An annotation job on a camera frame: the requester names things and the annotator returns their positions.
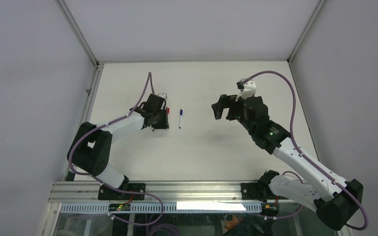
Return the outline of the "white blue-tip pen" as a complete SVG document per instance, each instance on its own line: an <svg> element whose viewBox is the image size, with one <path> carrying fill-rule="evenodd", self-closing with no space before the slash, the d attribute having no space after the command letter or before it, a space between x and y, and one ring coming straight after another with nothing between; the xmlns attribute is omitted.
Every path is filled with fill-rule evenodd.
<svg viewBox="0 0 378 236"><path fill-rule="evenodd" d="M179 111L179 123L178 123L178 128L182 128L182 117L183 117L183 109L180 109Z"/></svg>

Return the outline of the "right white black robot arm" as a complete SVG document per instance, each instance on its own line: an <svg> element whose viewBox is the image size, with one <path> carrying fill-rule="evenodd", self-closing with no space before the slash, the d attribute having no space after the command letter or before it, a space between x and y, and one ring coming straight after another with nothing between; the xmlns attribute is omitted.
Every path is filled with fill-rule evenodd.
<svg viewBox="0 0 378 236"><path fill-rule="evenodd" d="M266 171L257 181L258 199L265 201L274 195L289 198L314 211L335 231L347 226L362 203L362 183L347 180L308 157L286 129L270 120L260 96L238 99L222 94L211 108L215 119L221 119L224 109L228 109L227 120L238 121L259 148L286 163L307 182L292 182L276 171Z"/></svg>

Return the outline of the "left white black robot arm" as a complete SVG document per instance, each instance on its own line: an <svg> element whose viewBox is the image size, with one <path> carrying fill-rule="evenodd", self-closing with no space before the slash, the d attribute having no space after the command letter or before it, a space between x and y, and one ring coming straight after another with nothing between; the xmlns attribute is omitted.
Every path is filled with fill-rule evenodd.
<svg viewBox="0 0 378 236"><path fill-rule="evenodd" d="M67 153L69 164L109 185L109 193L115 199L124 199L128 195L129 179L109 164L111 145L145 128L168 129L166 101L166 93L150 94L147 101L122 117L102 125L81 124Z"/></svg>

